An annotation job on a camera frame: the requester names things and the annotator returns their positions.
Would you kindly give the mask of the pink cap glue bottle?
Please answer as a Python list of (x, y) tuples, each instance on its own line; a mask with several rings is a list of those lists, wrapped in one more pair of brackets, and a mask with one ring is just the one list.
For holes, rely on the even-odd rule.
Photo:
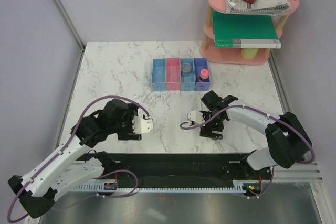
[(206, 69), (206, 68), (203, 68), (200, 71), (199, 75), (200, 75), (200, 77), (199, 77), (200, 82), (205, 82), (209, 77), (209, 70)]

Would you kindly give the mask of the clear paperclip jar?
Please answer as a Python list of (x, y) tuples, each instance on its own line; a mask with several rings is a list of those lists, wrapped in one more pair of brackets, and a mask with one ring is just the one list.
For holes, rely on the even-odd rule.
[(193, 73), (193, 65), (188, 62), (181, 63), (181, 75), (188, 77)]

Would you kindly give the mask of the pink drawer bin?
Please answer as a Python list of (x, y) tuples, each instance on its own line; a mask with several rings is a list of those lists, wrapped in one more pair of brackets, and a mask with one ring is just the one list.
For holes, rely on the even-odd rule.
[(166, 88), (168, 91), (177, 91), (181, 88), (181, 70), (179, 58), (166, 59)]

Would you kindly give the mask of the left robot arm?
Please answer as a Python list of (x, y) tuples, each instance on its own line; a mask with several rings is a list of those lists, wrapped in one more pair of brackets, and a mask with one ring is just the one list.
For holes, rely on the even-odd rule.
[(9, 223), (17, 201), (26, 211), (26, 216), (39, 218), (53, 208), (64, 194), (91, 180), (111, 178), (121, 173), (115, 161), (106, 152), (98, 152), (83, 165), (70, 171), (66, 169), (78, 158), (88, 154), (109, 135), (116, 134), (119, 140), (139, 141), (142, 134), (153, 130), (149, 112), (135, 101), (117, 95), (108, 95), (107, 104), (89, 115), (84, 113), (71, 129), (70, 137), (29, 173), (14, 175), (8, 184), (15, 193), (8, 213)]

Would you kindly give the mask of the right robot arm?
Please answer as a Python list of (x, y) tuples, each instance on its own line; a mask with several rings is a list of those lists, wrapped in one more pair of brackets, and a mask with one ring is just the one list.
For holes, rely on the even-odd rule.
[(312, 142), (293, 113), (267, 113), (232, 95), (222, 98), (214, 91), (207, 92), (201, 101), (208, 108), (204, 115), (206, 126), (223, 126), (225, 120), (231, 120), (266, 137), (268, 146), (248, 154), (246, 162), (241, 164), (240, 172), (245, 178), (254, 178), (259, 170), (269, 166), (288, 169), (294, 163), (311, 163), (314, 160)]

